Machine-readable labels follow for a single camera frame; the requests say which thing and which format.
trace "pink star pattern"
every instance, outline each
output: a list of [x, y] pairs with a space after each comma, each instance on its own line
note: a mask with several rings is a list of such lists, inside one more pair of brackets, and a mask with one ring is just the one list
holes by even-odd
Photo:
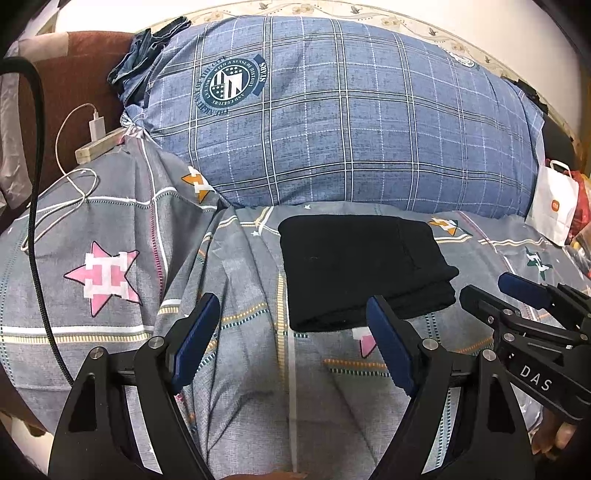
[[139, 252], [133, 250], [111, 256], [98, 243], [92, 242], [84, 265], [66, 273], [64, 278], [84, 285], [84, 298], [90, 300], [90, 314], [93, 317], [96, 317], [113, 295], [142, 305], [139, 295], [129, 285], [126, 277], [138, 255]]
[[374, 336], [368, 327], [357, 327], [353, 329], [353, 338], [359, 340], [359, 349], [361, 350], [361, 357], [367, 358], [371, 352], [374, 351], [376, 343]]

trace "white charger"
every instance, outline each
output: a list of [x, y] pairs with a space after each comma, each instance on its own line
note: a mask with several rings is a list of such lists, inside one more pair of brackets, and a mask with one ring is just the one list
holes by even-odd
[[105, 117], [99, 116], [99, 112], [95, 110], [93, 114], [93, 119], [88, 122], [88, 126], [90, 127], [90, 141], [96, 142], [103, 138], [106, 134], [105, 131]]

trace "denim jeans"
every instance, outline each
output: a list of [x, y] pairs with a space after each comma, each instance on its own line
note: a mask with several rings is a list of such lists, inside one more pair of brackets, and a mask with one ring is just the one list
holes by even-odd
[[107, 77], [124, 106], [143, 103], [150, 66], [170, 39], [190, 26], [186, 17], [178, 17], [155, 34], [147, 28], [134, 36], [129, 52]]

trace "red bag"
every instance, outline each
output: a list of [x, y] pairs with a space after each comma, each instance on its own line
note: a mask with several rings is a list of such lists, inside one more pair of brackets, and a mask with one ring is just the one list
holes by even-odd
[[577, 198], [577, 208], [574, 211], [573, 222], [570, 224], [569, 235], [566, 238], [567, 245], [591, 220], [591, 209], [589, 208], [589, 198], [585, 189], [584, 175], [581, 175], [579, 171], [570, 173], [573, 180], [579, 184], [579, 197]]

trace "black folded cloth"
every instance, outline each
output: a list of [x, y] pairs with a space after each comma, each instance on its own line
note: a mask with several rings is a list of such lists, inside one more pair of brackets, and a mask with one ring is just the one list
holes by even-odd
[[309, 215], [279, 225], [290, 327], [331, 332], [365, 326], [365, 304], [383, 295], [402, 319], [444, 309], [456, 296], [424, 222], [378, 215]]

